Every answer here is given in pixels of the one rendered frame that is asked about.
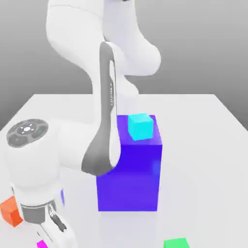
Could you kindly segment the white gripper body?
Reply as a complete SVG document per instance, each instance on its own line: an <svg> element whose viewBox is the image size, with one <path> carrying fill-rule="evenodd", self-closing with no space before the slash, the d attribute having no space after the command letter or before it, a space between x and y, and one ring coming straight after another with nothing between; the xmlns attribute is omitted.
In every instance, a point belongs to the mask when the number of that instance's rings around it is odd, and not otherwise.
<svg viewBox="0 0 248 248"><path fill-rule="evenodd" d="M52 220L36 225L36 231L48 248L78 248L73 229L65 219L62 223L66 226L64 232Z"/></svg>

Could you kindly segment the small green cube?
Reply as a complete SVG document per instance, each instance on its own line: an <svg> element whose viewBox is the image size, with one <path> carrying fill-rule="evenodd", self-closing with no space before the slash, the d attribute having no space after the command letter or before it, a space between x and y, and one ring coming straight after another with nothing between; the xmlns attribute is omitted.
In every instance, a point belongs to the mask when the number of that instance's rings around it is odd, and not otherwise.
<svg viewBox="0 0 248 248"><path fill-rule="evenodd" d="M164 240L163 248L190 248L186 238Z"/></svg>

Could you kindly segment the small orange cube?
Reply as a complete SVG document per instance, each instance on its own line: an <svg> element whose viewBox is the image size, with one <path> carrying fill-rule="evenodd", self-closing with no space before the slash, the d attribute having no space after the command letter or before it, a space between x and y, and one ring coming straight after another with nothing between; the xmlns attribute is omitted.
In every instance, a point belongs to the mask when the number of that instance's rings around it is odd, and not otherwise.
<svg viewBox="0 0 248 248"><path fill-rule="evenodd" d="M14 196L0 203L0 212L2 218L13 227L16 227L23 221Z"/></svg>

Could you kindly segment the large blue box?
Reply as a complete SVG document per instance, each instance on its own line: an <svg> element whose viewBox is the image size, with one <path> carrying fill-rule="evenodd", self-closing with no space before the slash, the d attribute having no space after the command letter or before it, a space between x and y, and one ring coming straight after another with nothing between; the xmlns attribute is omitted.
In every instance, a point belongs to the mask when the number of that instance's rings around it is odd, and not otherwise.
<svg viewBox="0 0 248 248"><path fill-rule="evenodd" d="M163 145L156 117L150 117L153 137L134 141L128 133L128 116L118 116L121 156L112 171L96 179L100 212L157 210Z"/></svg>

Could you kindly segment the small cyan cube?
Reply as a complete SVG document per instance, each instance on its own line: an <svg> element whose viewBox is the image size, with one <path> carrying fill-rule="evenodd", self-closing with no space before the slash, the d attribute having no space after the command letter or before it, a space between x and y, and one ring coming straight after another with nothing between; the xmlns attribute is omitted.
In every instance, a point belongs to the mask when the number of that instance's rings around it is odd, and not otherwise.
<svg viewBox="0 0 248 248"><path fill-rule="evenodd" d="M128 133L134 141L153 138L154 121L147 113L128 115Z"/></svg>

